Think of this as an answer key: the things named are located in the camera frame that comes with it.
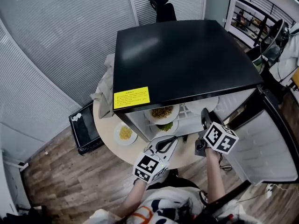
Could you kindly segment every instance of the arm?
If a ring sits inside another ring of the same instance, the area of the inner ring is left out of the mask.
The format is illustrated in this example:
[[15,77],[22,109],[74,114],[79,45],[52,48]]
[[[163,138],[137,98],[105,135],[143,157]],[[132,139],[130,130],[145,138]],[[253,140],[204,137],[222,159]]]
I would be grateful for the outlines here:
[[125,217],[129,215],[131,212],[135,211],[137,207],[140,205],[142,196],[144,194],[146,188],[146,182],[138,179],[130,191],[129,195],[123,201],[118,209],[113,211],[115,215],[118,217]]
[[217,153],[206,148],[207,193],[208,203],[212,203],[225,195]]

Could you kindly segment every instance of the round table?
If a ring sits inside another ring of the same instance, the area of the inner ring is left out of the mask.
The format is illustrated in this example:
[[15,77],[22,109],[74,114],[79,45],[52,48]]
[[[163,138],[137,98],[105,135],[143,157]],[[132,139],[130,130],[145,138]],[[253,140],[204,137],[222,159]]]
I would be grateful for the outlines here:
[[[93,101],[93,119],[97,131],[105,145],[122,160],[134,165],[140,152],[149,144],[142,138],[137,137],[136,141],[129,146],[120,146],[114,141],[114,128],[121,122],[121,119],[115,114],[110,118],[99,119],[99,101]],[[178,138],[178,144],[169,160],[169,169],[181,168],[189,165],[202,157],[194,154],[195,141],[198,138],[197,133],[189,134],[187,143],[183,143],[182,137]]]

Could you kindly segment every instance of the white plate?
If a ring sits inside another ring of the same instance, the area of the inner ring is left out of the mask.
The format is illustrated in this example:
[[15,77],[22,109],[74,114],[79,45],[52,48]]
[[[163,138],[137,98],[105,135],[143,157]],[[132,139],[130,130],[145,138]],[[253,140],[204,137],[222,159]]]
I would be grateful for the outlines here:
[[172,110],[171,114],[167,115],[167,117],[163,118],[163,119],[158,119],[158,118],[153,117],[151,115],[151,110],[144,111],[145,117],[150,122],[152,122],[153,124],[156,124],[156,125],[166,125],[166,124],[174,121],[175,118],[178,116],[178,113],[179,113],[179,105],[173,105],[173,110]]
[[156,125],[150,126],[150,129],[155,134],[155,137],[162,137],[166,135],[172,135],[178,129],[178,121],[175,120],[172,122],[172,127],[168,131],[160,130]]
[[137,139],[137,134],[132,130],[131,137],[130,137],[128,140],[122,140],[122,139],[120,138],[120,131],[121,131],[121,127],[123,127],[123,126],[128,127],[124,122],[119,123],[119,124],[115,127],[113,137],[114,137],[114,140],[115,140],[119,145],[127,146],[127,145],[130,145],[130,144],[134,143],[134,141]]
[[209,112],[216,108],[219,97],[211,97],[206,99],[195,100],[192,102],[185,103],[188,110],[195,114],[201,114],[204,108],[207,108]]

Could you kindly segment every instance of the black box lid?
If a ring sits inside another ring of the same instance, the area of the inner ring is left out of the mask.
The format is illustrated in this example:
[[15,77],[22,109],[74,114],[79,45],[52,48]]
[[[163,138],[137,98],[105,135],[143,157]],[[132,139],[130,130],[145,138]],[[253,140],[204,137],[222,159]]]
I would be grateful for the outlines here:
[[148,87],[150,99],[120,108],[123,112],[224,95],[262,82],[247,55],[216,21],[169,21],[117,33],[114,93]]

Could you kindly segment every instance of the plate of food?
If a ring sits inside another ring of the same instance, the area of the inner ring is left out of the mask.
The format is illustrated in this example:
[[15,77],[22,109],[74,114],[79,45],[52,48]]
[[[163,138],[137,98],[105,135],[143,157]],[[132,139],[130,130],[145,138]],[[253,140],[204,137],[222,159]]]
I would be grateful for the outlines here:
[[137,134],[124,122],[119,123],[114,129],[114,140],[122,146],[127,146],[137,139]]
[[179,113],[179,105],[172,105],[152,110],[145,110],[145,117],[155,125],[166,125],[175,120]]
[[178,121],[175,120],[166,125],[152,125],[150,129],[156,134],[156,137],[172,135],[178,129]]
[[204,108],[207,108],[209,112],[214,110],[218,104],[219,97],[211,97],[206,99],[195,100],[192,102],[185,103],[188,110],[194,114],[201,114]]

